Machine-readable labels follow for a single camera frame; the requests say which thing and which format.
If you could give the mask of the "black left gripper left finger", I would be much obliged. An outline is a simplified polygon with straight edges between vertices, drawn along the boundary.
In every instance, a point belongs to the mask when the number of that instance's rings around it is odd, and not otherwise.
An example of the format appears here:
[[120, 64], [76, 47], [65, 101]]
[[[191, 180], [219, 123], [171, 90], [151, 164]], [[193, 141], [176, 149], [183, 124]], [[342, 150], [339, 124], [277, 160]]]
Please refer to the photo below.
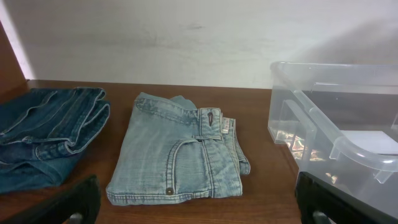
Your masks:
[[96, 175], [90, 175], [1, 224], [94, 223], [101, 207], [101, 189]]

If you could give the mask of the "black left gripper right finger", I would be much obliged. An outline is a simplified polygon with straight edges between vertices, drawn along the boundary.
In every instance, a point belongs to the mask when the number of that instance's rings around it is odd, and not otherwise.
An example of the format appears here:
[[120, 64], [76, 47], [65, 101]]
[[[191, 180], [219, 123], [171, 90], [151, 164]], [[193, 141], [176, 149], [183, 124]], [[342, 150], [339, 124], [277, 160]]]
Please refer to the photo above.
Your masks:
[[299, 172], [295, 198], [303, 224], [394, 224], [394, 218], [308, 172]]

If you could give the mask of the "light blue jeans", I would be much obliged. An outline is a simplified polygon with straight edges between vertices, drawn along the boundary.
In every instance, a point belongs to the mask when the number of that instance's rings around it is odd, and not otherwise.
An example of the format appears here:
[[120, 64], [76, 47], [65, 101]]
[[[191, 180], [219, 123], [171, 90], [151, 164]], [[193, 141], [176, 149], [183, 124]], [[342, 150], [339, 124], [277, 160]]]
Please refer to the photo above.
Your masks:
[[235, 197], [250, 171], [235, 119], [182, 96], [140, 93], [106, 195], [119, 206]]

